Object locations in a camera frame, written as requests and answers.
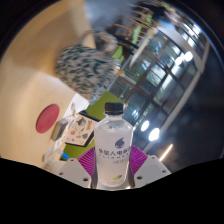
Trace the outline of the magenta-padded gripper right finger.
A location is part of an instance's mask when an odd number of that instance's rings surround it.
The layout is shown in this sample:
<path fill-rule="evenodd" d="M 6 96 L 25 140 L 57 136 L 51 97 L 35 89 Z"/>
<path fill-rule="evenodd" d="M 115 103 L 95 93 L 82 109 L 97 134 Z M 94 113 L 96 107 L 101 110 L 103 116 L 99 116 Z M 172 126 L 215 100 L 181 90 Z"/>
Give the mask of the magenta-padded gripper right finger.
<path fill-rule="evenodd" d="M 171 174 L 155 155 L 149 156 L 136 146 L 131 147 L 129 167 L 131 188 L 143 187 Z"/>

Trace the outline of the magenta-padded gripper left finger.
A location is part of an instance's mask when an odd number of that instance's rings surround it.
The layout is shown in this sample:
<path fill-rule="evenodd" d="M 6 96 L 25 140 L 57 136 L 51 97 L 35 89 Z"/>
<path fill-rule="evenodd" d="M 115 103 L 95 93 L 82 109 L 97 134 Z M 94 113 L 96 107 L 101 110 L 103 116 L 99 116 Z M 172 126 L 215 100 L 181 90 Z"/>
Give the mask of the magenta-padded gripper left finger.
<path fill-rule="evenodd" d="M 91 188 L 95 167 L 95 148 L 92 147 L 78 158 L 69 158 L 59 170 L 59 176 L 81 187 Z"/>

